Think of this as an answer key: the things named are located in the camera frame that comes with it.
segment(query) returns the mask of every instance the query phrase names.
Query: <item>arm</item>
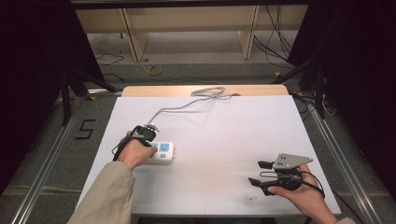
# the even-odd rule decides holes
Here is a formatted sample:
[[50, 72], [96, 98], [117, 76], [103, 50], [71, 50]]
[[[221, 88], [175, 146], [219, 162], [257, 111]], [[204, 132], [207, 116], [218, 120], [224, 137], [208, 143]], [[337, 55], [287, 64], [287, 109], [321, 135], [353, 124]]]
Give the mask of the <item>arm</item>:
[[[299, 169], [302, 172], [310, 173], [306, 164], [301, 165]], [[317, 180], [312, 175], [302, 173], [302, 176], [304, 181], [318, 186]], [[307, 185], [301, 185], [297, 190], [286, 190], [281, 187], [271, 187], [268, 189], [268, 191], [288, 199], [297, 207], [298, 210], [300, 210], [300, 212], [311, 217], [319, 224], [354, 223], [350, 218], [338, 222], [337, 218], [330, 211], [329, 207], [324, 201], [322, 195], [317, 190], [312, 189]]]
[[132, 171], [156, 151], [156, 147], [144, 147], [137, 140], [129, 142], [119, 161], [108, 163], [96, 177], [67, 223], [131, 223]]

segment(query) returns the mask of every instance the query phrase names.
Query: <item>white tabletop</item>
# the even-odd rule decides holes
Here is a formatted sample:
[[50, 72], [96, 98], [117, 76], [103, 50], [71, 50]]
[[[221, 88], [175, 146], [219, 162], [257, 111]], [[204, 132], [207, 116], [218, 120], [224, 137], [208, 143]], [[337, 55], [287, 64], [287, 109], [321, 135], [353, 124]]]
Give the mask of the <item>white tabletop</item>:
[[[82, 199], [111, 149], [127, 131], [144, 125], [163, 107], [181, 106], [191, 97], [121, 97], [84, 186]], [[134, 170], [133, 214], [144, 216], [277, 217], [301, 214], [278, 196], [264, 196], [248, 177], [261, 181], [258, 161], [279, 153], [313, 158], [309, 167], [321, 181], [326, 202], [340, 209], [320, 167], [295, 103], [290, 96], [237, 96], [198, 102], [183, 111], [161, 113], [154, 141], [173, 142], [177, 157], [169, 165], [143, 165]]]

